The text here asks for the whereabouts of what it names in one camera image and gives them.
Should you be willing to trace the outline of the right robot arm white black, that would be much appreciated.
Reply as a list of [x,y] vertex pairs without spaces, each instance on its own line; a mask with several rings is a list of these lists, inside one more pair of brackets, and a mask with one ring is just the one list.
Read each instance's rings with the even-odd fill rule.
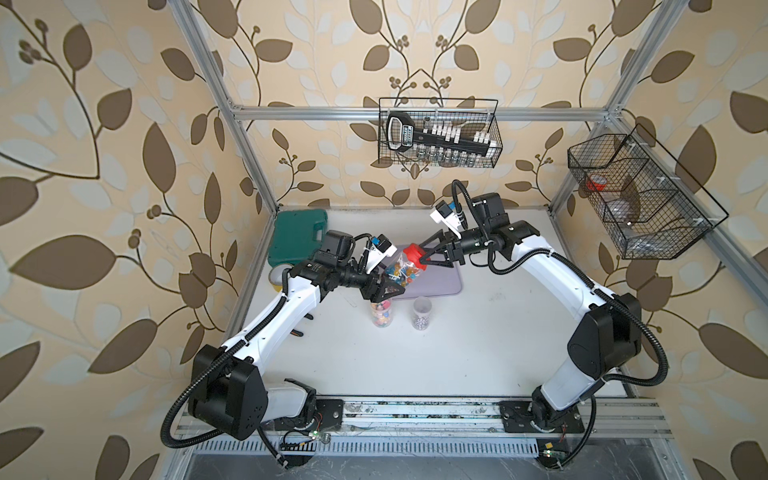
[[[489,233],[479,227],[459,234],[439,231],[421,246],[421,260],[427,265],[450,267],[484,252],[488,269],[496,275],[524,269],[574,316],[577,324],[567,343],[566,360],[531,395],[524,417],[535,429],[557,429],[577,403],[608,382],[653,387],[667,378],[666,352],[643,323],[639,300],[592,280],[528,222],[502,224]],[[656,356],[656,372],[648,378],[620,373],[620,367],[636,357],[644,343]]]

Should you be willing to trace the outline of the red jar lid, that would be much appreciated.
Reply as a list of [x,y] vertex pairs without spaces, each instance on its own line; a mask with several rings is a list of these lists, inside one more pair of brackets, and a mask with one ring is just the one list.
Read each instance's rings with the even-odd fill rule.
[[421,258],[425,255],[425,250],[419,245],[412,243],[403,250],[403,253],[408,262],[415,268],[419,270],[425,270],[427,268],[421,261]]

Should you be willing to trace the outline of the clear candy jar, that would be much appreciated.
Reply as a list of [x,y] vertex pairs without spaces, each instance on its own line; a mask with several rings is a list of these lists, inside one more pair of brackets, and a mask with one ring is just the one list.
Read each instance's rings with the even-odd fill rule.
[[403,288],[412,284],[421,272],[422,269],[405,252],[401,252],[397,259],[386,267],[387,276]]

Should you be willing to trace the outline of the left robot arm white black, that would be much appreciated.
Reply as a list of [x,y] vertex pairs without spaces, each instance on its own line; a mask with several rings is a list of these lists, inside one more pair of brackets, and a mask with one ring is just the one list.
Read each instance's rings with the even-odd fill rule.
[[379,268],[396,251],[393,244],[374,245],[356,261],[318,249],[285,271],[279,295],[247,326],[221,346],[207,345],[196,354],[191,382],[162,422],[163,445],[187,448],[224,434],[237,440],[253,433],[264,437],[263,423],[306,412],[309,387],[291,383],[270,392],[262,370],[298,322],[336,288],[357,288],[373,303],[402,294],[405,288]]

